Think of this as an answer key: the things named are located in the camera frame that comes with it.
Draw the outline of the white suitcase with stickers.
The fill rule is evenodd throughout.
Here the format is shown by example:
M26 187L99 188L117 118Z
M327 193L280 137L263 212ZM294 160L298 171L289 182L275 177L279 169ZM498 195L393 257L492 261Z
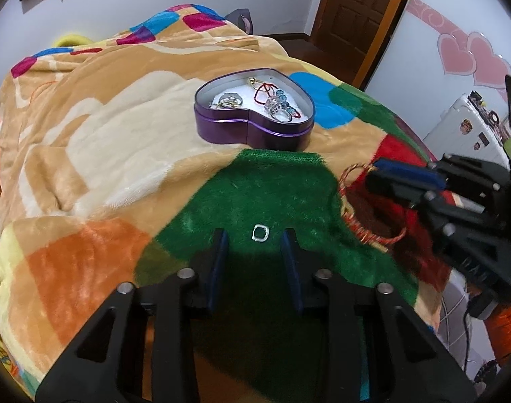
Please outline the white suitcase with stickers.
M510 138L499 115L477 91L459 97L423 139L436 158L463 155L510 169L504 143Z

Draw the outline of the colourful plush blanket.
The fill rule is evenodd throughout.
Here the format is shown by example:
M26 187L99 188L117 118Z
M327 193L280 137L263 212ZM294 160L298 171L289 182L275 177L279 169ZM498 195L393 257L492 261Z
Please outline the colourful plush blanket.
M199 136L196 91L256 68L313 99L305 149ZM430 154L377 100L201 5L24 57L0 87L0 361L33 398L118 283L161 281L217 227L240 307L286 287L279 238L291 227L348 280L391 283L438 327L450 270L414 212L363 191L358 165L377 158L423 166Z

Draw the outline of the brown wooden door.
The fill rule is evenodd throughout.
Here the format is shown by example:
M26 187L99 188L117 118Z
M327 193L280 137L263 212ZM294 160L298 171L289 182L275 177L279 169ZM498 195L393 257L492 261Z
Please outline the brown wooden door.
M372 76L408 0L320 0L310 42L317 63L363 89Z

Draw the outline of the purple heart-shaped tin box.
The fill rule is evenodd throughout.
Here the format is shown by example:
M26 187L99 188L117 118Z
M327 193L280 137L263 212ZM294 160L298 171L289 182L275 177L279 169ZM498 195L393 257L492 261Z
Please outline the purple heart-shaped tin box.
M301 151L308 145L314 112L308 93L273 68L217 77L194 95L199 136L221 145Z

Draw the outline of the purple bag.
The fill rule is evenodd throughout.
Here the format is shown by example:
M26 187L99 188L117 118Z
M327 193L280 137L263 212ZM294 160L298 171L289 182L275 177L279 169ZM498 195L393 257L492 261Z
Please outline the purple bag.
M244 33L251 35L254 33L254 24L251 17L250 10L248 8L238 8L225 16L225 19L238 28Z

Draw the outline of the yellow pillow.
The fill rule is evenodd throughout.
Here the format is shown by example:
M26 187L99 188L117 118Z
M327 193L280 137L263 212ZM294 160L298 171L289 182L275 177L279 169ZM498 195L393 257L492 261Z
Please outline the yellow pillow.
M74 47L92 44L93 40L78 34L67 34L59 37L53 44L54 47Z

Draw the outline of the pink heart wall decal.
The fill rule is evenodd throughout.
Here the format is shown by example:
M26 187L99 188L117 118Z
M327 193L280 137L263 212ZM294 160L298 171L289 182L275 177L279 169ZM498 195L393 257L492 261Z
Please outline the pink heart wall decal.
M507 101L505 78L511 76L511 66L487 37L465 33L421 0L409 0L406 11L438 33L437 52L446 75L471 76L475 86L494 89Z

